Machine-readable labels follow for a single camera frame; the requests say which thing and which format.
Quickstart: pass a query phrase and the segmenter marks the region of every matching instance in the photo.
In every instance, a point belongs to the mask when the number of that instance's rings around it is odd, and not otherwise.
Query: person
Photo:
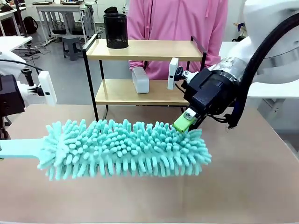
[[[228,14],[228,0],[131,0],[128,39],[190,40],[193,35],[207,50],[205,67],[220,61],[218,56]],[[130,69],[144,67],[129,61]],[[180,62],[186,70],[187,62]],[[191,62],[189,71],[200,70]],[[149,61],[145,71],[150,79],[168,79],[169,62]]]

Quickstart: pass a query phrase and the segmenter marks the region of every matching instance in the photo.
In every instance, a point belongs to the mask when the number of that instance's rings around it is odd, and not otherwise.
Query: gray stool
[[[65,56],[69,56],[71,61],[75,61],[78,56],[82,54],[82,46],[78,37],[73,36],[63,36],[62,37],[62,46],[64,49],[64,58]]]

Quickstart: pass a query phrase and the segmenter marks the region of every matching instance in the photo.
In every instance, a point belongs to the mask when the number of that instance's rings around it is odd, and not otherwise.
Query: black mesh pen holder
[[[118,13],[105,14],[104,24],[108,48],[122,49],[129,46],[126,15]]]

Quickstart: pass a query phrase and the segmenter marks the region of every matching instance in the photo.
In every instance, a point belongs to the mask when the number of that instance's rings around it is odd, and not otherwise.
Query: chenille bristle
[[[212,156],[202,130],[177,132],[168,123],[155,125],[128,120],[94,121],[86,126],[68,120],[47,126],[49,135],[39,156],[39,169],[50,180],[96,175],[178,176],[198,175]]]

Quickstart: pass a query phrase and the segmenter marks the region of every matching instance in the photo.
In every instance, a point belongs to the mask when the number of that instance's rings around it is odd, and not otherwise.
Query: backpack
[[[31,16],[27,16],[24,19],[24,25],[27,31],[27,34],[34,34],[38,28],[38,24]]]

